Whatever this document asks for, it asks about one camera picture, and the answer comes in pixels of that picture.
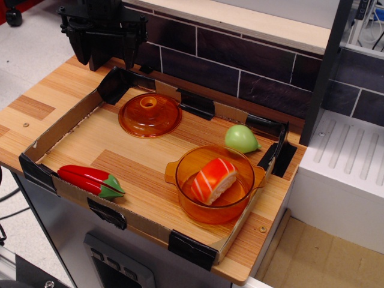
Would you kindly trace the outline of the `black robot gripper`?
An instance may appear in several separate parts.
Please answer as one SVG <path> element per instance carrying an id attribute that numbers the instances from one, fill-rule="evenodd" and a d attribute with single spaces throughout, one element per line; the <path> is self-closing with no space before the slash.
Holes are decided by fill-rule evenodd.
<path id="1" fill-rule="evenodd" d="M 148 19 L 127 8 L 122 1 L 83 1 L 61 6 L 61 31 L 70 41 L 77 60 L 86 65 L 91 58 L 91 37 L 122 37 L 126 69 L 134 66 L 140 44 L 148 39 Z"/>

